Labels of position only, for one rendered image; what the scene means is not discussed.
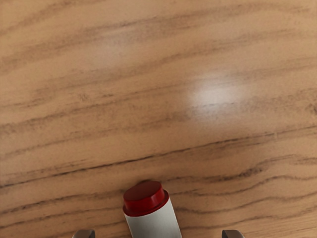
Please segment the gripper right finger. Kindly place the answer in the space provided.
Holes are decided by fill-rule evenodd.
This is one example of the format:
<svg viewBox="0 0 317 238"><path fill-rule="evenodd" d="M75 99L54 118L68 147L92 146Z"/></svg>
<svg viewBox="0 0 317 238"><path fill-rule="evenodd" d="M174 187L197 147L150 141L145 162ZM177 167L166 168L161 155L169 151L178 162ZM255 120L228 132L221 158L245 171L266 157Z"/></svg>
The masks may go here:
<svg viewBox="0 0 317 238"><path fill-rule="evenodd" d="M221 238L245 238L239 230L222 230Z"/></svg>

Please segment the white bottle with red cap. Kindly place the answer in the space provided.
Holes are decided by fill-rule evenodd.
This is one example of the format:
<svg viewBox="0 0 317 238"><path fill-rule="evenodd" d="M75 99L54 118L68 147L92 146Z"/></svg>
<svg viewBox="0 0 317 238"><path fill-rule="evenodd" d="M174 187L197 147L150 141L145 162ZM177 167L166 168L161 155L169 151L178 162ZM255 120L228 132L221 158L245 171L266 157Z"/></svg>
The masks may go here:
<svg viewBox="0 0 317 238"><path fill-rule="evenodd" d="M169 193L159 181L126 190L123 212L132 238L182 238Z"/></svg>

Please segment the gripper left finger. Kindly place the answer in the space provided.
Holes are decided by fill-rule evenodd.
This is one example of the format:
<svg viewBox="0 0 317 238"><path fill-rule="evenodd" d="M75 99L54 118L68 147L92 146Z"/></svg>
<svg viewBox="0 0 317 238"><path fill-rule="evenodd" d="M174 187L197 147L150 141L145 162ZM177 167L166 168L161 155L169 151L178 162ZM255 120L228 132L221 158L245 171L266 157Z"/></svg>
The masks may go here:
<svg viewBox="0 0 317 238"><path fill-rule="evenodd" d="M95 231L92 229L80 229L75 232L72 238L95 238Z"/></svg>

